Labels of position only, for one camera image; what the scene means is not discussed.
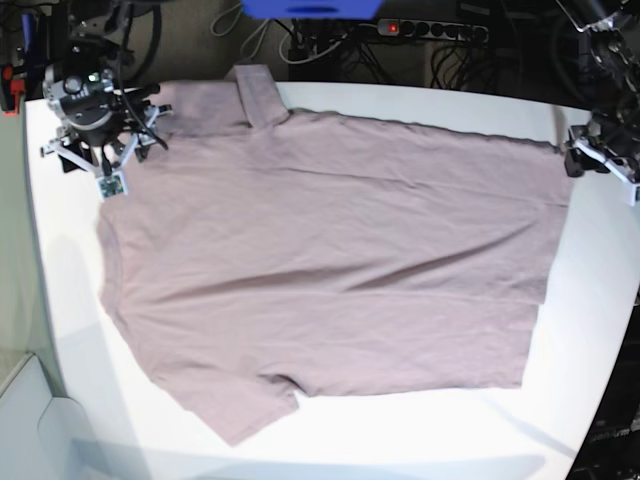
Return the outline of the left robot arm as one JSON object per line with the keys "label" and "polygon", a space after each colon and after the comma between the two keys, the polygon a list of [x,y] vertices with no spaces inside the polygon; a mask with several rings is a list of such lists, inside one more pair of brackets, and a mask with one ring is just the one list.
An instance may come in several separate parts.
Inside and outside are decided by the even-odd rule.
{"label": "left robot arm", "polygon": [[565,170],[577,178],[588,171],[611,173],[622,182],[639,185],[639,33],[636,1],[560,1],[577,33],[589,40],[590,55],[620,91],[613,105],[594,100],[589,121],[571,126],[565,142]]}

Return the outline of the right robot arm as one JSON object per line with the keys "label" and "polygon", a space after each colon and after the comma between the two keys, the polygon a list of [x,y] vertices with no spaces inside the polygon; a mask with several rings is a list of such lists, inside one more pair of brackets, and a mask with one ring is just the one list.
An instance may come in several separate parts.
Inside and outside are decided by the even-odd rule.
{"label": "right robot arm", "polygon": [[51,43],[42,93],[60,119],[43,148],[65,171],[81,169],[110,179],[131,157],[147,158],[162,145],[158,118],[171,113],[141,83],[159,48],[162,12],[157,1],[67,1]]}

